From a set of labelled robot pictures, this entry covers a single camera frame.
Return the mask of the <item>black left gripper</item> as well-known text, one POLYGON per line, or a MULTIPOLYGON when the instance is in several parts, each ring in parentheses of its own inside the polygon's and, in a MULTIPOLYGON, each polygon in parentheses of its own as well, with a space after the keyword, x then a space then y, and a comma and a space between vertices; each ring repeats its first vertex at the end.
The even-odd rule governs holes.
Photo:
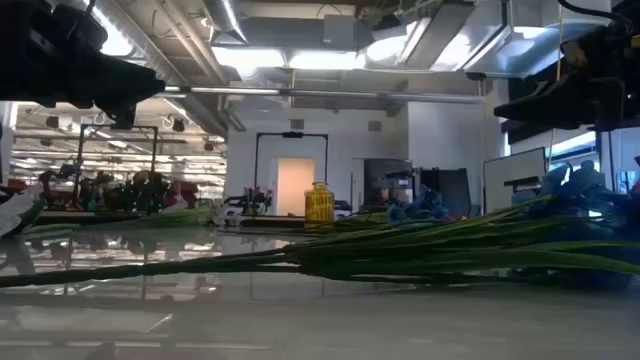
POLYGON ((154 70, 96 51, 58 57, 41 50, 0 49, 0 101, 97 106, 114 129, 131 129, 137 104, 165 86, 154 70))

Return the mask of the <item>blue artificial flower bunch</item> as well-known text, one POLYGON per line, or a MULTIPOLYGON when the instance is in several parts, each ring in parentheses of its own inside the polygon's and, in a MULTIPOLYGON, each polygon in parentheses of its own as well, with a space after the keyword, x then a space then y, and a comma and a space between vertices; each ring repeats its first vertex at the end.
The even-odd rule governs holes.
POLYGON ((414 221, 447 221, 452 220, 452 217, 444 205, 442 195, 422 186, 420 193, 412 201, 389 200, 382 207, 360 211, 347 216, 346 220, 399 224, 414 221))
POLYGON ((0 277, 0 288, 178 273, 292 273, 338 281, 409 284, 554 282, 581 275, 640 275, 640 190, 609 191, 554 170, 545 191, 494 213, 453 222, 316 227, 282 247, 146 265, 0 277))

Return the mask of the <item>white artificial flower bunch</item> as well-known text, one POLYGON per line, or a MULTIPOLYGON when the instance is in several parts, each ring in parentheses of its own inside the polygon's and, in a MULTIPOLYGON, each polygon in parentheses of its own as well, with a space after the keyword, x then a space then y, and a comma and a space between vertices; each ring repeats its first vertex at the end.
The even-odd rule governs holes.
POLYGON ((224 226, 228 220, 225 208, 186 208, 178 202, 159 213, 125 218, 107 216, 98 219, 72 220, 70 223, 37 225, 44 212, 44 190, 41 186, 28 187, 0 203, 0 238, 38 237, 54 232, 99 231, 104 229, 181 228, 190 226, 224 226))

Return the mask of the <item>black metal frame stand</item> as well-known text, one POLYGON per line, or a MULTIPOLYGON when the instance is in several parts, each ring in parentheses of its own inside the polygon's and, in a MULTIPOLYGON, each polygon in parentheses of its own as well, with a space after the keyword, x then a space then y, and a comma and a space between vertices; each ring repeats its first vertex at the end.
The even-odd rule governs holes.
POLYGON ((75 173, 74 190, 73 190, 75 202, 76 202, 78 194, 79 194, 80 175, 81 175, 81 172, 82 172, 82 165, 83 165, 83 162, 84 162, 83 148, 84 148, 84 143, 87 140, 87 138, 85 137, 85 131, 88 128, 90 128, 92 130, 92 134, 93 135, 96 135, 98 133, 98 130, 101 129, 101 128, 109 128, 112 132, 130 131, 132 129, 136 129, 136 130, 151 130, 153 132, 153 139, 152 139, 152 153, 151 153, 149 174, 152 175, 152 174, 156 173, 155 165, 156 165, 157 144, 158 144, 158 136, 159 136, 159 128, 157 126, 125 127, 124 125, 118 125, 118 124, 112 124, 112 125, 81 124, 80 125, 80 133, 79 133, 79 147, 78 147, 78 152, 77 152, 77 158, 76 158, 76 161, 75 161, 76 173, 75 173))

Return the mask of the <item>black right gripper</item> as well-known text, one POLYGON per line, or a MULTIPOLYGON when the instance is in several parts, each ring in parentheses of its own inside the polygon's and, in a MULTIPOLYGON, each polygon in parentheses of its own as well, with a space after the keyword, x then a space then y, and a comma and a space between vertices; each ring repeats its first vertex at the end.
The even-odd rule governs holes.
POLYGON ((640 34, 600 26, 562 44, 569 77, 494 108, 508 120, 549 126, 640 125, 640 34))

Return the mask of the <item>white board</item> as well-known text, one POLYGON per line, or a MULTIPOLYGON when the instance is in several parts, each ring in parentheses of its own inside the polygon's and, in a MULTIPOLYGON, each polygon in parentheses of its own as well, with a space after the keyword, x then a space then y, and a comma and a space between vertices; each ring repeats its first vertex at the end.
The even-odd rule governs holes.
POLYGON ((513 181, 542 177, 546 172, 545 148, 538 147, 484 162, 484 199, 487 213, 509 207, 513 181))

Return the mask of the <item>lit doorway panel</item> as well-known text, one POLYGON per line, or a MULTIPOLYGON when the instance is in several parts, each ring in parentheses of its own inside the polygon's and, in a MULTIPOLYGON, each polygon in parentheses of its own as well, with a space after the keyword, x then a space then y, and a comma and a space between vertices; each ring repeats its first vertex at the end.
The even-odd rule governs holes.
POLYGON ((303 216, 305 192, 312 188, 315 163, 311 158, 279 158, 277 167, 276 214, 303 216))

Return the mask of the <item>black cabinet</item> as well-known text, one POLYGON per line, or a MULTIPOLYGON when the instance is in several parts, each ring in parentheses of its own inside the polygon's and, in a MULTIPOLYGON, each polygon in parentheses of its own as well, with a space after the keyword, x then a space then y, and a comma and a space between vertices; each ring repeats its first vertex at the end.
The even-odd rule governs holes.
POLYGON ((413 167, 408 160, 365 159, 365 206, 409 203, 413 200, 413 167))

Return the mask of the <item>silver ceiling duct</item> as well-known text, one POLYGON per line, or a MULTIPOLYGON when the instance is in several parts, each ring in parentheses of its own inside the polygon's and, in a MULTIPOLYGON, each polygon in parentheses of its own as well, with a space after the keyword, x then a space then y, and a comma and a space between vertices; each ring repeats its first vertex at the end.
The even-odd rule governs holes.
POLYGON ((214 28, 212 41, 216 44, 247 45, 240 27, 235 0, 202 0, 204 11, 214 28))

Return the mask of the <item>grey ceiling pipe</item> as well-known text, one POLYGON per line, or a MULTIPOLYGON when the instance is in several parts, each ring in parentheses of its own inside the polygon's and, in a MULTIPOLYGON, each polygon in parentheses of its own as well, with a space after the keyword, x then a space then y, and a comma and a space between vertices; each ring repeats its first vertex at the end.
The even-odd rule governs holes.
POLYGON ((166 86, 158 93, 159 97, 185 98, 189 94, 262 96, 262 97, 318 97, 318 98, 351 98, 389 102, 422 102, 476 104, 482 103, 482 96, 446 95, 430 93, 404 92, 371 92, 345 90, 317 90, 302 88, 248 88, 248 87, 214 87, 214 86, 166 86))

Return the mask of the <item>yellow glass vase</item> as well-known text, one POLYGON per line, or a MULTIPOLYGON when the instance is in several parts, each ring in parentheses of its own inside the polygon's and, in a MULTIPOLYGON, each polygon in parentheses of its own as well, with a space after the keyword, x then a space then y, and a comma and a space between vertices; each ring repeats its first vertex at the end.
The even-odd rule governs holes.
POLYGON ((335 197, 324 182, 314 182, 305 192, 305 227, 311 228, 334 221, 335 197))

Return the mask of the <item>black door frame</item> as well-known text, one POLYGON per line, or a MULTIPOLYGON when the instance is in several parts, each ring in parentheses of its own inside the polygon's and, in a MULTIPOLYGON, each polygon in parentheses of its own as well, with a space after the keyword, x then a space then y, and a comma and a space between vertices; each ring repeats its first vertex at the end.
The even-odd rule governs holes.
POLYGON ((328 182, 327 134, 298 131, 258 132, 255 140, 253 186, 273 191, 270 215, 276 215, 277 167, 279 158, 311 158, 315 163, 314 182, 328 182))

